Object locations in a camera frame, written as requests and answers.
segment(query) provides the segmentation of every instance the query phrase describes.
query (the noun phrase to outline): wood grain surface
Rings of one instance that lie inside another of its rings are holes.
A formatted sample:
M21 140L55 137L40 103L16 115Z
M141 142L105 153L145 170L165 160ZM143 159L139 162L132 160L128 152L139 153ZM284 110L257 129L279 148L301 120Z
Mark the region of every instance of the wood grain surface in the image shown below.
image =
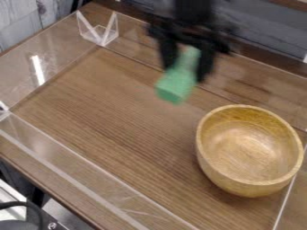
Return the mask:
M105 22L111 15L105 8L89 5L84 8L84 14L92 24ZM119 16L119 27L120 38L111 43L108 49L159 68L156 43L145 36L144 23ZM200 87L233 103L251 104L273 111L295 128L304 131L305 78L244 56L233 55L233 57L219 56L215 72Z
M289 124L259 107L212 110L196 130L197 161L232 194L256 198L283 189L301 168L301 141Z
M155 56L152 49L143 47L139 55ZM219 83L211 87L223 93L196 88L188 102L176 107L155 95L153 83L159 77L160 71L149 66L107 49L95 48L19 104L13 112L197 229L271 229L284 191L261 199L243 199L221 191L197 165L195 129L212 109L233 103L231 95L245 102L251 101L247 96L256 97L259 104L283 111L281 117L287 115L284 118L291 124L305 127L301 116L305 110L301 100L304 82L297 76L252 60L223 57L216 75L211 76L211 82ZM229 93L227 87L237 90ZM305 134L299 133L305 141ZM60 175L21 154L4 139L0 151L1 157L95 227L131 229L89 195L76 190ZM95 172L83 169L76 159L53 155L53 150L48 149L45 157L63 168L69 165L80 172L76 180L103 190ZM299 180L299 183L305 187L305 180ZM301 193L292 196L299 199ZM305 215L300 213L297 230L304 229L301 220Z

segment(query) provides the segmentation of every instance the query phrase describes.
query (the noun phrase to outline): acrylic bracket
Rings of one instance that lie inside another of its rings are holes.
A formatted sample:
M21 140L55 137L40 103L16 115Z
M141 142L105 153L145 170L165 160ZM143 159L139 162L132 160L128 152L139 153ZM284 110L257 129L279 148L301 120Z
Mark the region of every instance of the acrylic bracket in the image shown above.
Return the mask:
M92 27L80 11L76 11L76 20L81 37L99 46L105 47L119 37L119 22L116 12L112 12L107 27L101 25Z

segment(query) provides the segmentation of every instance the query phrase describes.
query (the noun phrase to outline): wooden table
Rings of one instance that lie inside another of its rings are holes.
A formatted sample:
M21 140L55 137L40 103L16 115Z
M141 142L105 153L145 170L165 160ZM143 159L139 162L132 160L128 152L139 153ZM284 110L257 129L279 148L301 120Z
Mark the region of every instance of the wooden table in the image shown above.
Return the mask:
M96 4L83 12L91 22L108 14ZM40 131L17 133L23 147L0 136L1 158L99 229L271 229L287 190L260 199L221 191L197 166L195 128L212 109L249 103L276 112L305 144L307 82L248 58L220 57L188 102L172 106L155 95L159 60L141 25L120 21L121 37L108 49L89 49L12 108ZM304 168L287 209L296 216L285 212L283 229L305 229L303 177Z

